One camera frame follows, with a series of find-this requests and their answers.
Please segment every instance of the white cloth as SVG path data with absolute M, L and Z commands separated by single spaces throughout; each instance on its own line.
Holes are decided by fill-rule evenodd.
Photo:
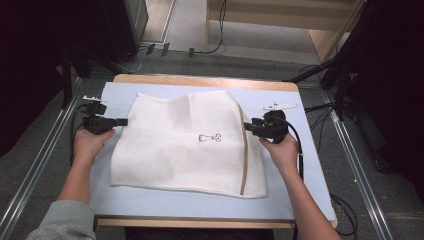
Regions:
M 139 93 L 112 155 L 112 185 L 265 197 L 262 148 L 244 121 L 225 91 L 178 99 Z

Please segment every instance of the person's left hand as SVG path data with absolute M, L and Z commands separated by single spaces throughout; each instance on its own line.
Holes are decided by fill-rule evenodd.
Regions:
M 83 162 L 92 166 L 94 158 L 102 150 L 106 140 L 115 134 L 115 129 L 111 129 L 103 134 L 95 135 L 86 129 L 80 129 L 75 134 L 74 140 L 74 164 Z

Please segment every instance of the table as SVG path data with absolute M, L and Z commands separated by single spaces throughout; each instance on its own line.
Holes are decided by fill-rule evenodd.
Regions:
M 107 83 L 102 99 L 107 99 L 105 117 L 127 116 L 137 92 L 154 97 L 175 98 L 187 93 L 226 90 L 245 114 L 262 117 L 270 101 L 298 104 L 285 110 L 287 120 L 299 132 L 305 153 L 305 184 L 333 226 L 337 225 L 321 165 L 303 110 L 297 86 L 292 83 L 243 79 L 204 78 L 167 75 L 118 75 Z M 110 158 L 121 133 L 106 142 L 91 173 L 90 206 L 99 225 L 202 228 L 289 228 L 293 211 L 281 176 L 267 151 L 264 167 L 268 196 L 238 199 L 210 194 L 160 191 L 126 186 L 110 186 Z
M 205 50 L 209 21 L 219 20 L 223 0 L 208 0 Z M 225 21 L 309 29 L 320 60 L 333 50 L 358 20 L 365 0 L 228 0 Z

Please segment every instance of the metal rail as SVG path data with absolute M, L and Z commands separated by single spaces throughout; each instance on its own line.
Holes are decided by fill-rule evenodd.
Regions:
M 84 82 L 81 78 L 77 78 L 74 89 L 79 96 L 81 94 L 81 89 L 84 85 Z M 19 220 L 21 213 L 23 212 L 25 205 L 27 204 L 32 191 L 34 190 L 43 170 L 46 166 L 49 157 L 56 146 L 56 143 L 72 114 L 73 109 L 75 108 L 77 97 L 72 98 L 70 103 L 65 109 L 62 109 L 53 124 L 49 134 L 44 140 L 43 145 L 40 148 L 37 156 L 34 159 L 34 162 L 31 165 L 31 168 L 28 170 L 24 180 L 18 188 L 18 191 L 15 193 L 12 198 L 9 206 L 7 207 L 6 213 L 3 216 L 3 219 L 0 223 L 0 240 L 9 239 L 12 231 Z
M 332 94 L 328 91 L 324 91 L 324 98 L 327 103 L 334 102 Z M 379 239 L 394 239 L 343 122 L 339 120 L 335 111 L 332 111 L 331 117 Z

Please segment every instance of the small white object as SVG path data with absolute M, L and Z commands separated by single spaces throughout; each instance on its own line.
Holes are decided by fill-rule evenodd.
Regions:
M 287 104 L 287 103 L 274 102 L 274 104 L 272 105 L 264 106 L 264 110 L 283 110 L 283 109 L 297 108 L 297 107 L 299 107 L 299 104 Z
M 87 97 L 87 95 L 84 95 L 84 97 L 82 98 L 84 100 L 91 100 L 91 101 L 97 101 L 97 102 L 107 102 L 106 99 L 100 99 L 100 98 L 96 98 L 96 97 Z

